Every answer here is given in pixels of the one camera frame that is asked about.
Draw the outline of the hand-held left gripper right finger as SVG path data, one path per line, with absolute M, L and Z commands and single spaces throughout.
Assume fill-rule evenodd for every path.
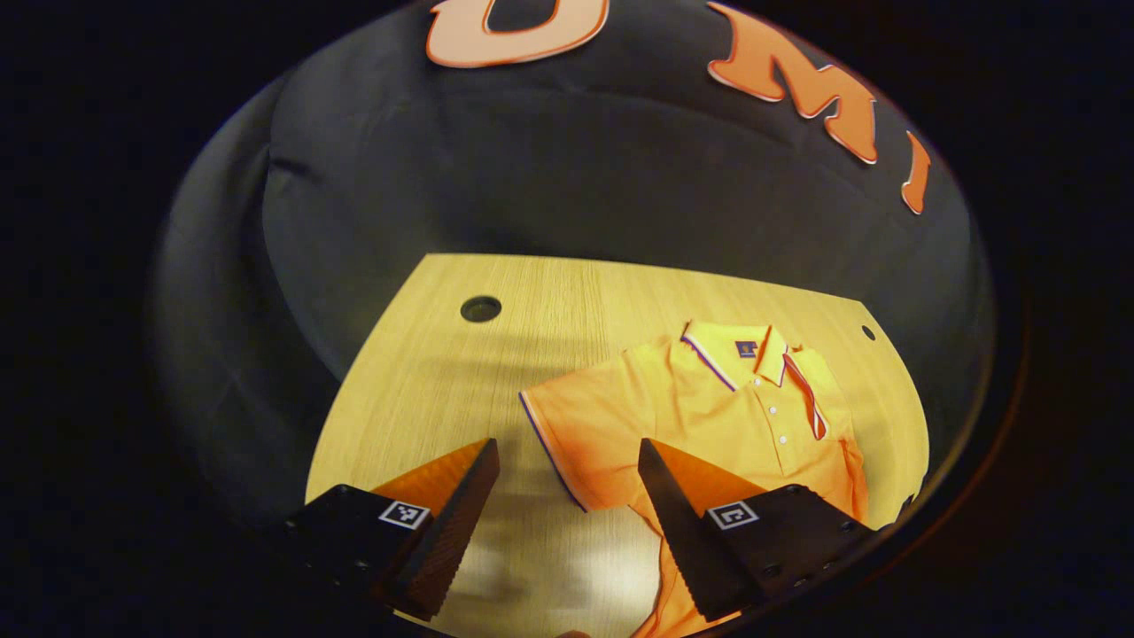
M 659 440 L 641 440 L 637 473 L 694 605 L 709 621 L 797 597 L 875 535 L 814 490 L 758 487 Z

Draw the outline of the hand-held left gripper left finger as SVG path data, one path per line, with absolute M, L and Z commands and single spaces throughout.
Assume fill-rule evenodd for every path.
M 366 599 L 440 612 L 500 473 L 482 439 L 371 490 L 346 484 L 284 519 L 284 556 Z

